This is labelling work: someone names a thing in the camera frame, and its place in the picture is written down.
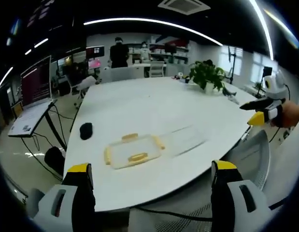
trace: air conditioner vent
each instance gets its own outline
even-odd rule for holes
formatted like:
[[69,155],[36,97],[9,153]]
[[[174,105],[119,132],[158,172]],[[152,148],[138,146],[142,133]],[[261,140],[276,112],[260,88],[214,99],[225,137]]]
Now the air conditioner vent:
[[163,0],[158,7],[176,11],[185,15],[209,10],[210,7],[198,0]]

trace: black clothing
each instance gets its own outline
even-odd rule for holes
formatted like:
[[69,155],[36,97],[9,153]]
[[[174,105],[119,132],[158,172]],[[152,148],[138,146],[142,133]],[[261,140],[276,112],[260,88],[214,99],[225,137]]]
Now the black clothing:
[[110,57],[112,68],[127,67],[129,48],[125,44],[118,43],[111,47]]

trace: tabletop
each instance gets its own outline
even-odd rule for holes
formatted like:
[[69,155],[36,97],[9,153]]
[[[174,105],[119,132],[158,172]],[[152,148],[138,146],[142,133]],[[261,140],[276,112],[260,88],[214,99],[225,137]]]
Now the tabletop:
[[[240,104],[252,95],[237,92]],[[71,131],[64,173],[73,165],[92,165],[95,211],[127,208],[154,200],[187,184],[221,159],[248,129],[253,111],[239,109],[222,94],[205,95],[199,86],[170,77],[142,78],[90,87]],[[81,140],[82,124],[93,124],[93,135]],[[206,142],[183,155],[161,156],[143,164],[115,170],[105,165],[108,144],[126,134],[161,135],[193,125]]]

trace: ceiling light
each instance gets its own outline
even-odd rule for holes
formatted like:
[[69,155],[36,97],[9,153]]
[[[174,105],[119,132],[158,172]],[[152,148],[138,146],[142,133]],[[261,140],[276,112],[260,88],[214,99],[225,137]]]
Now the ceiling light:
[[32,74],[33,72],[37,71],[38,68],[35,68],[34,70],[30,71],[29,73],[27,73],[25,76],[23,76],[23,79],[27,76],[29,76],[30,74]]
[[287,34],[287,36],[290,38],[290,42],[291,44],[295,47],[295,48],[299,48],[299,41],[297,40],[297,38],[295,37],[295,35],[291,32],[291,30],[286,26],[286,24],[284,24],[278,17],[276,17],[275,15],[273,15],[271,12],[263,9],[265,11],[265,13],[271,17],[283,30],[284,32]]
[[267,40],[267,44],[268,44],[268,47],[269,47],[269,51],[270,51],[270,58],[271,58],[271,60],[274,60],[274,53],[273,53],[273,47],[271,45],[270,32],[269,32],[269,29],[267,28],[264,16],[263,16],[259,6],[257,5],[256,0],[249,0],[249,1],[250,1],[251,5],[253,6],[257,16],[259,17],[259,20],[260,20],[261,24],[262,24],[262,27],[263,27],[263,30],[264,30],[264,33],[265,33],[265,37],[266,37],[266,40]]
[[12,71],[13,67],[10,67],[10,69],[6,72],[6,74],[4,75],[3,79],[0,81],[0,86],[2,84],[2,82],[4,81],[4,79],[9,75],[9,73]]
[[31,52],[31,49],[29,49],[27,52],[25,52],[25,55],[28,55]]
[[148,19],[148,18],[106,18],[106,19],[100,19],[100,20],[85,22],[84,25],[89,25],[89,24],[94,24],[94,23],[103,23],[103,22],[112,22],[112,21],[142,21],[142,22],[160,23],[160,24],[164,24],[164,25],[168,25],[168,26],[172,26],[172,27],[176,27],[176,28],[180,28],[180,29],[183,29],[183,30],[190,31],[194,34],[197,34],[199,36],[202,36],[202,37],[214,42],[215,44],[217,44],[219,46],[222,46],[222,43],[212,39],[211,37],[208,37],[207,35],[199,33],[199,32],[197,32],[193,29],[186,28],[186,27],[174,24],[174,23],[164,22],[164,21],[155,20],[155,19]]
[[74,49],[72,49],[72,50],[67,51],[66,53],[72,52],[72,51],[77,50],[77,49],[80,49],[80,48],[81,48],[81,47],[74,48]]
[[7,45],[7,46],[10,46],[11,43],[12,43],[12,40],[11,40],[11,38],[9,37],[9,38],[7,39],[7,41],[6,41],[6,45]]
[[47,38],[44,39],[44,40],[42,40],[41,42],[38,42],[38,43],[34,46],[34,48],[37,48],[38,46],[40,46],[41,44],[45,43],[46,41],[48,41]]

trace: green plant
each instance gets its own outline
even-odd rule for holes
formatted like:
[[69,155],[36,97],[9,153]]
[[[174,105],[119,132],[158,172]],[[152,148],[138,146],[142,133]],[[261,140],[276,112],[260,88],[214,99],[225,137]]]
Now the green plant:
[[214,84],[214,88],[217,88],[219,91],[223,87],[221,79],[224,75],[223,69],[196,61],[194,67],[190,70],[189,76],[202,89],[205,89],[207,82],[211,82]]
[[262,83],[261,82],[256,82],[255,83],[255,89],[257,89],[257,90],[262,89]]

